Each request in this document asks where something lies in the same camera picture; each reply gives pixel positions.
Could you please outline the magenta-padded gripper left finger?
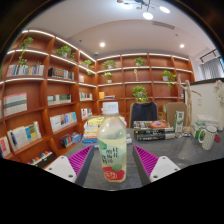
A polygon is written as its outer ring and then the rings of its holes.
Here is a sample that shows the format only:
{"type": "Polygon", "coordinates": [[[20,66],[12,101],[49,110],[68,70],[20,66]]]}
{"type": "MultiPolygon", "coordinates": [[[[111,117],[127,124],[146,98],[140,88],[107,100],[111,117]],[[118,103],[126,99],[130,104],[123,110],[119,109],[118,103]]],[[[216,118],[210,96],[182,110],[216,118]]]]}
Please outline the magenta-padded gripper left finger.
{"type": "Polygon", "coordinates": [[[93,155],[93,147],[85,147],[70,156],[58,157],[46,168],[46,171],[76,185],[83,186],[93,155]]]}

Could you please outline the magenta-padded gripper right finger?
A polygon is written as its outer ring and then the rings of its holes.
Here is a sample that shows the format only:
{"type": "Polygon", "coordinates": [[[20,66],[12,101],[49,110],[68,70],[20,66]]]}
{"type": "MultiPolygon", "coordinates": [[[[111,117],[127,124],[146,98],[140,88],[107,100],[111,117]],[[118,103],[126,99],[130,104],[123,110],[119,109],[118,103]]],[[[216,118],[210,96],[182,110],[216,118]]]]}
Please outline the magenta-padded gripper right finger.
{"type": "Polygon", "coordinates": [[[137,145],[132,154],[143,186],[180,170],[167,156],[157,157],[137,145]]]}

